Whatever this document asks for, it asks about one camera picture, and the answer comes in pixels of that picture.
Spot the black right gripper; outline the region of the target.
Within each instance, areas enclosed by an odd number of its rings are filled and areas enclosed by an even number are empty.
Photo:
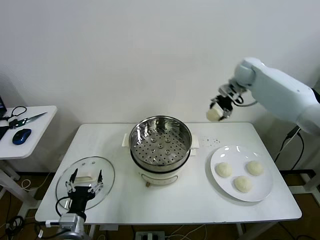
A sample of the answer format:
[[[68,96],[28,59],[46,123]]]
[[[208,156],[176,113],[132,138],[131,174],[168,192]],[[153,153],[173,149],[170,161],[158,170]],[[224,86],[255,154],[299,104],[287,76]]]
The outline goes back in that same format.
[[[224,97],[222,95],[218,95],[215,98],[212,98],[209,107],[213,108],[214,106],[220,106],[220,108],[223,110],[220,121],[228,119],[232,114],[232,100],[228,96]]]

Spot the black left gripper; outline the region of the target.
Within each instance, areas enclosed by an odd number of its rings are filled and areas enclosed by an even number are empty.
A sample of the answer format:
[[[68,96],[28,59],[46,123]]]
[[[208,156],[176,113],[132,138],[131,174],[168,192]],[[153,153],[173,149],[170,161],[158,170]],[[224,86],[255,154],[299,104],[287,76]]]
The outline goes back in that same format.
[[[79,214],[84,213],[88,201],[93,200],[98,193],[103,188],[103,175],[102,170],[99,171],[97,182],[95,185],[88,186],[76,186],[74,185],[78,169],[76,168],[73,174],[70,176],[69,181],[65,182],[65,187],[67,188],[67,195],[71,199],[71,205],[68,213]]]

